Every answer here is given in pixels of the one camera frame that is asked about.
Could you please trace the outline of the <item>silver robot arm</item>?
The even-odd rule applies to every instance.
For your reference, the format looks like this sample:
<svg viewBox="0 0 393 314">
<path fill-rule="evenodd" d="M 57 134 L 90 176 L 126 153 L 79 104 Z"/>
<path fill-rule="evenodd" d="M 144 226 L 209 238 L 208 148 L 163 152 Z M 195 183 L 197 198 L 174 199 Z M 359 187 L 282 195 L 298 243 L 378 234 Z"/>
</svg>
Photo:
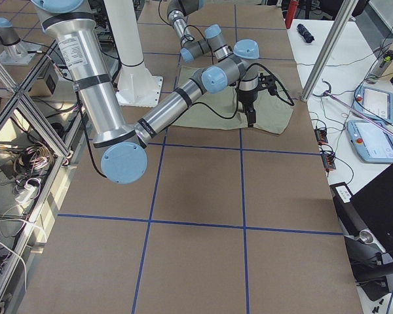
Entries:
<svg viewBox="0 0 393 314">
<path fill-rule="evenodd" d="M 179 35 L 181 57 L 192 61 L 212 53 L 216 63 L 198 68 L 164 99 L 157 97 L 162 79 L 145 66 L 138 23 L 130 1 L 104 3 L 120 54 L 120 78 L 113 85 L 95 32 L 96 19 L 88 1 L 35 1 L 43 31 L 60 49 L 73 89 L 85 107 L 96 135 L 94 148 L 100 154 L 102 175 L 117 184 L 140 179 L 148 164 L 146 147 L 206 94 L 236 90 L 236 112 L 243 112 L 252 127 L 257 120 L 258 93 L 275 88 L 272 75 L 257 71 L 258 43 L 242 39 L 227 44 L 218 25 L 210 26 L 202 40 L 194 41 L 185 17 L 202 8 L 202 1 L 172 1 L 168 25 Z"/>
<path fill-rule="evenodd" d="M 208 27 L 204 34 L 194 25 L 185 20 L 190 14 L 200 10 L 204 1 L 171 1 L 166 11 L 168 23 L 180 39 L 180 54 L 189 63 L 195 59 L 211 54 L 222 61 L 232 54 L 231 47 L 226 43 L 221 28 L 214 24 Z"/>
</svg>

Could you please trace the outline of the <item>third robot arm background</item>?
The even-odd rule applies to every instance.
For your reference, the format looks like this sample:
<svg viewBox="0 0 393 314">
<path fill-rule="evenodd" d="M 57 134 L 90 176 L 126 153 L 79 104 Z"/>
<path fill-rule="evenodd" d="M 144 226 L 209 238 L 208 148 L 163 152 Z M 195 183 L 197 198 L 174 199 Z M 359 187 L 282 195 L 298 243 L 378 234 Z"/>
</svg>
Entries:
<svg viewBox="0 0 393 314">
<path fill-rule="evenodd" d="M 0 54 L 3 65 L 28 65 L 33 59 L 34 53 L 29 53 L 28 45 L 6 18 L 0 18 L 0 46 L 4 48 Z"/>
</svg>

